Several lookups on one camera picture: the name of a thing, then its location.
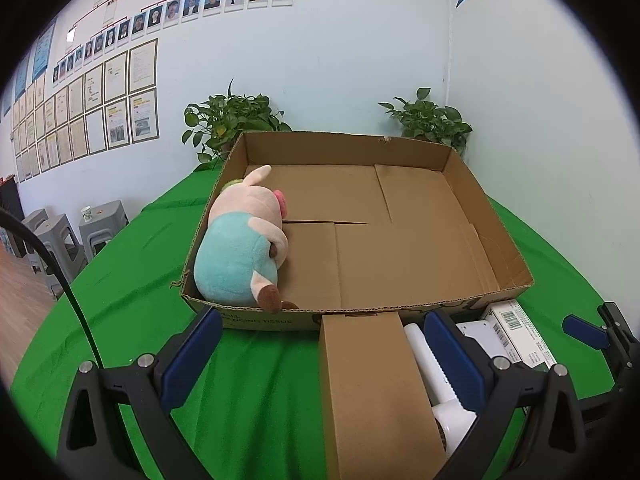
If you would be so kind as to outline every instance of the blue gripper pad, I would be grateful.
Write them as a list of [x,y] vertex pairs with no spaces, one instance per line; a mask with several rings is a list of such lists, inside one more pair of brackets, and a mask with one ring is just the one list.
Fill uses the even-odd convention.
[[484,379],[462,345],[435,312],[424,317],[422,331],[462,407],[481,413],[486,405]]
[[162,374],[160,405],[165,413],[182,406],[222,337],[222,318],[212,308]]
[[609,336],[606,330],[573,314],[564,318],[562,331],[594,350],[604,350],[609,347]]

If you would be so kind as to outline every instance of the wooden floor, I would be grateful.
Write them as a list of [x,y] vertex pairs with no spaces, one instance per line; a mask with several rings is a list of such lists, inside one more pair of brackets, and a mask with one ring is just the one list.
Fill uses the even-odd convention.
[[15,258],[0,245],[0,378],[6,386],[53,304],[42,274],[33,273],[27,257]]

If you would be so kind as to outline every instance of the potted plant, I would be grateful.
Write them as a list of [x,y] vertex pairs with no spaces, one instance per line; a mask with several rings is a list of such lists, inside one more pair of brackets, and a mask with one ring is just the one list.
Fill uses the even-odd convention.
[[186,144],[191,138],[193,146],[200,147],[200,165],[196,171],[226,160],[242,132],[291,131],[289,125],[278,118],[284,116],[284,112],[278,110],[274,114],[267,96],[233,95],[231,83],[226,95],[209,96],[205,102],[191,103],[184,109],[184,122],[189,129],[182,134],[182,143]]
[[430,140],[451,146],[460,155],[465,151],[466,140],[472,131],[471,126],[462,121],[460,112],[450,106],[439,107],[427,101],[430,88],[418,88],[417,99],[410,103],[401,97],[394,99],[402,103],[396,109],[391,103],[378,103],[387,108],[388,114],[402,124],[402,136]]

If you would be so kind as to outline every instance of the pig plush toy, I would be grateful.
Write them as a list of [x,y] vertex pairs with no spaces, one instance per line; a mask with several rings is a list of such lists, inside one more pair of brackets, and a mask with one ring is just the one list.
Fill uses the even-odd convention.
[[207,232],[193,266],[198,290],[207,301],[259,306],[271,312],[297,306],[282,301],[278,269],[289,245],[282,232],[284,196],[258,186],[271,172],[261,166],[244,180],[231,181],[209,211]]

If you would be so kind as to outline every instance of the gray stool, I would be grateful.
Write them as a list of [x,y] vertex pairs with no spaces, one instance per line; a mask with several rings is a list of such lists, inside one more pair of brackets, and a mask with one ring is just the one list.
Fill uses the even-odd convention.
[[129,223],[120,200],[92,207],[91,216],[78,224],[89,261]]
[[[45,220],[38,226],[34,234],[44,244],[49,254],[56,259],[66,280],[71,283],[82,268],[86,265],[84,247],[78,243],[78,239],[69,225],[69,220],[65,214],[54,216]],[[58,280],[53,275],[53,270],[41,263],[44,269],[47,286],[53,294],[54,286],[60,287]]]
[[[49,217],[47,216],[47,212],[44,209],[36,209],[33,213],[31,213],[27,218],[25,218],[22,223],[27,226],[29,231],[34,233],[38,226],[42,224]],[[25,248],[27,249],[27,258],[29,259],[29,263],[31,264],[31,269],[33,272],[40,272],[42,270],[42,263],[40,261],[40,257],[38,253],[33,250],[28,243],[25,242]]]

